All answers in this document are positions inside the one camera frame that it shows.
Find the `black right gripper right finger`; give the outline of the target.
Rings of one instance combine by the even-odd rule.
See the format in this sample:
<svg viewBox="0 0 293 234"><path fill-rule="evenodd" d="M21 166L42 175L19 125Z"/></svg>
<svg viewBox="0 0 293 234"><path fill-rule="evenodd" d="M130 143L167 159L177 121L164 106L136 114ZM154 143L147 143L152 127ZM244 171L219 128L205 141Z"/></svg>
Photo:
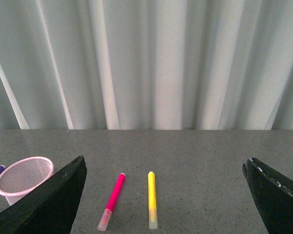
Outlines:
<svg viewBox="0 0 293 234"><path fill-rule="evenodd" d="M293 234L293 181L254 157L242 170L268 233Z"/></svg>

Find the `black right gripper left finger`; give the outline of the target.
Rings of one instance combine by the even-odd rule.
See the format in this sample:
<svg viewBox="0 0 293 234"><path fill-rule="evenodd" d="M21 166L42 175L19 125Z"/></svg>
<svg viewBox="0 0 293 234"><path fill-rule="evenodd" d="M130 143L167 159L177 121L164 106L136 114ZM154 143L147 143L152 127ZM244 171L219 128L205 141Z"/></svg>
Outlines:
<svg viewBox="0 0 293 234"><path fill-rule="evenodd" d="M86 164L78 156L46 182L0 213L0 234L68 234L86 180Z"/></svg>

